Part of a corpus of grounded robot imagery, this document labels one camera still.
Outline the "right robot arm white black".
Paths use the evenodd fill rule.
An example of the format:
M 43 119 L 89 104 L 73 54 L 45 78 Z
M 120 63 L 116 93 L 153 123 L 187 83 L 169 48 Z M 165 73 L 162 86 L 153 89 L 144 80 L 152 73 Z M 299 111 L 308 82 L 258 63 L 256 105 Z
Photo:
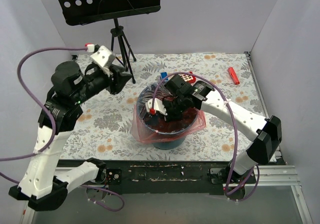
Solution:
M 238 104 L 227 101 L 211 84 L 197 81 L 194 85 L 176 74 L 165 85 L 173 95 L 172 101 L 164 100 L 164 119 L 176 121 L 189 108 L 195 108 L 225 121 L 250 140 L 250 145 L 237 155 L 223 174 L 232 183 L 237 183 L 255 165 L 270 162 L 282 141 L 282 124 L 277 116 L 269 118 L 250 112 Z

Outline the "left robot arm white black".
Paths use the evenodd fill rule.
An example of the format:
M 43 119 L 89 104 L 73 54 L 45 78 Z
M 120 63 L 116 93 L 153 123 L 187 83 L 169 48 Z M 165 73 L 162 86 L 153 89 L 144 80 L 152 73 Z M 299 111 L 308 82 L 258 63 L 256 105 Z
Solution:
M 111 65 L 110 75 L 91 63 L 82 73 L 75 61 L 59 64 L 51 76 L 52 88 L 38 119 L 35 156 L 30 160 L 19 184 L 8 194 L 16 200 L 27 201 L 34 211 L 54 211 L 67 195 L 87 182 L 102 184 L 107 177 L 106 164 L 90 158 L 65 174 L 55 175 L 63 147 L 82 115 L 81 104 L 101 91 L 118 94 L 131 79 L 122 66 Z

